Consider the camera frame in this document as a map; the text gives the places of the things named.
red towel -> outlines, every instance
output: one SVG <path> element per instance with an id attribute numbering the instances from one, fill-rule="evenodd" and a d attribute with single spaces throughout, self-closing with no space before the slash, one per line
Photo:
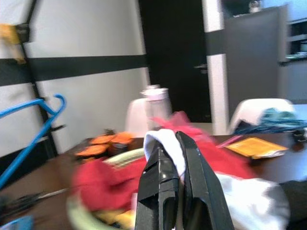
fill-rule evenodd
<path id="1" fill-rule="evenodd" d="M 90 211 L 131 209 L 131 197 L 138 191 L 139 180 L 146 165 L 141 158 L 124 168 L 116 169 L 97 159 L 80 165 L 72 186 Z"/>
<path id="2" fill-rule="evenodd" d="M 192 137 L 211 168 L 217 173 L 242 178 L 256 177 L 247 159 L 216 147 L 202 130 L 185 125 L 163 123 L 165 128 L 183 131 Z M 116 169 L 101 160 L 81 165 L 73 178 L 74 191 L 80 191 L 81 199 L 91 211 L 131 208 L 131 196 L 138 191 L 139 180 L 146 165 L 145 158 Z"/>

blue object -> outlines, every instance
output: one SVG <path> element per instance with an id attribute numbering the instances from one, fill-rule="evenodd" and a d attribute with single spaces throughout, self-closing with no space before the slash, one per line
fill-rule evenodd
<path id="1" fill-rule="evenodd" d="M 244 122 L 244 125 L 238 126 L 234 134 L 282 133 L 303 130 L 305 127 L 307 127 L 306 121 L 297 119 L 295 113 L 287 111 L 280 112 L 275 108 L 270 108 L 264 111 L 259 125 L 252 126 Z"/>
<path id="2" fill-rule="evenodd" d="M 31 230 L 33 222 L 32 216 L 25 216 L 1 226 L 0 230 Z"/>
<path id="3" fill-rule="evenodd" d="M 43 127 L 41 128 L 38 135 L 32 140 L 27 148 L 22 150 L 18 156 L 13 160 L 13 162 L 9 165 L 9 167 L 3 172 L 0 176 L 0 189 L 5 185 L 9 177 L 15 172 L 15 170 L 19 167 L 19 165 L 24 161 L 27 155 L 32 151 L 35 147 L 36 143 L 44 136 L 44 134 L 50 129 L 51 124 L 54 120 L 59 116 L 59 114 L 64 110 L 66 106 L 66 100 L 61 94 L 55 94 L 54 97 L 59 98 L 61 100 L 61 106 L 57 111 L 53 111 L 43 99 L 35 99 L 30 102 L 26 102 L 4 111 L 0 112 L 0 118 L 3 118 L 9 114 L 15 113 L 19 110 L 28 108 L 33 105 L 39 105 L 43 109 L 45 109 L 51 116 L 50 118 L 44 123 Z"/>

shelf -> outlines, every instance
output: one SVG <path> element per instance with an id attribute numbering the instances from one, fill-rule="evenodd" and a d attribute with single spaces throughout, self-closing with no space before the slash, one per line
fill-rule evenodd
<path id="1" fill-rule="evenodd" d="M 298 61 L 306 61 L 307 62 L 307 57 L 300 57 L 300 58 L 297 58 L 297 59 L 288 59 L 286 61 L 279 62 L 279 64 L 281 66 L 287 66 L 289 64 L 292 64 L 293 62 L 298 62 Z"/>
<path id="2" fill-rule="evenodd" d="M 306 39 L 307 39 L 307 34 L 301 34 L 301 35 L 288 37 L 288 42 L 297 42 Z"/>
<path id="3" fill-rule="evenodd" d="M 302 19 L 299 19 L 299 20 L 289 22 L 289 25 L 293 25 L 293 24 L 297 24 L 297 23 L 305 23 L 305 22 L 307 22 L 307 18 L 302 18 Z"/>

white chair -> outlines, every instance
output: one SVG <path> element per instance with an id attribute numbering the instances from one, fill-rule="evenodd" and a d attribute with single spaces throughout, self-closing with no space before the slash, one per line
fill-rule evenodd
<path id="1" fill-rule="evenodd" d="M 149 131 L 145 98 L 130 102 L 126 117 L 126 131 L 133 133 L 136 138 L 143 138 Z"/>
<path id="2" fill-rule="evenodd" d="M 264 110 L 269 108 L 275 108 L 279 111 L 295 111 L 292 103 L 286 99 L 262 98 L 244 100 L 241 101 L 240 104 L 236 107 L 236 110 L 230 121 L 228 133 L 233 134 L 236 127 L 242 120 L 252 125 L 258 125 L 260 123 L 259 118 L 262 116 Z"/>

blue clothes hanger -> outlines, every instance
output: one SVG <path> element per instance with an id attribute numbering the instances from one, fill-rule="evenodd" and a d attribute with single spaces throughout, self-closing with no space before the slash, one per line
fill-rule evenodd
<path id="1" fill-rule="evenodd" d="M 12 163 L 8 166 L 8 168 L 3 172 L 0 176 L 0 189 L 5 185 L 9 177 L 15 172 L 15 170 L 19 167 L 19 165 L 24 161 L 27 155 L 32 151 L 35 147 L 36 143 L 44 136 L 44 134 L 50 129 L 51 124 L 54 122 L 55 119 L 59 116 L 60 113 L 63 112 L 66 106 L 66 100 L 61 94 L 55 94 L 54 97 L 59 98 L 61 100 L 61 106 L 57 111 L 52 110 L 43 99 L 35 99 L 29 102 L 25 102 L 23 104 L 19 104 L 13 106 L 9 109 L 0 112 L 0 118 L 3 118 L 9 114 L 15 113 L 19 110 L 28 108 L 33 105 L 39 105 L 43 109 L 45 109 L 49 114 L 49 119 L 44 123 L 43 127 L 37 134 L 37 136 L 31 141 L 31 143 L 23 149 L 18 156 L 12 161 Z"/>

